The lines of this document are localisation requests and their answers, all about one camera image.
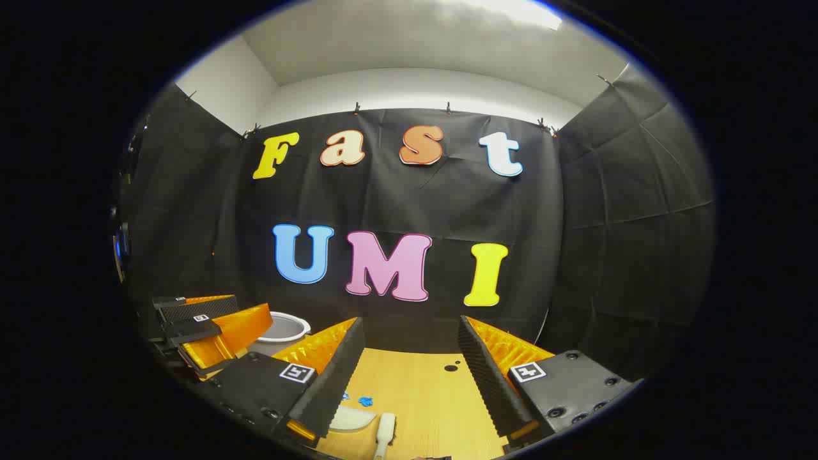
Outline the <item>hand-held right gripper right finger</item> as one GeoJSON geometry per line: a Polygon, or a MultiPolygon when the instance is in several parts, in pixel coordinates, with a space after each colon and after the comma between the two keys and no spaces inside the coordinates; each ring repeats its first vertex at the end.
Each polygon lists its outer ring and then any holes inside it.
{"type": "Polygon", "coordinates": [[[635,385],[584,352],[552,353],[468,316],[458,344],[506,451],[569,430],[635,385]]]}

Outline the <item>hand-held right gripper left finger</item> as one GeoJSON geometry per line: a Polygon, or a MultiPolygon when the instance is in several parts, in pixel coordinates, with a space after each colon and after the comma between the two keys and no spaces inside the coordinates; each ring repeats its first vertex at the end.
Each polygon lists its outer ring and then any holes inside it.
{"type": "Polygon", "coordinates": [[[309,448],[326,437],[366,342],[350,318],[275,355],[249,352],[204,381],[217,411],[269,440],[309,448]]]}

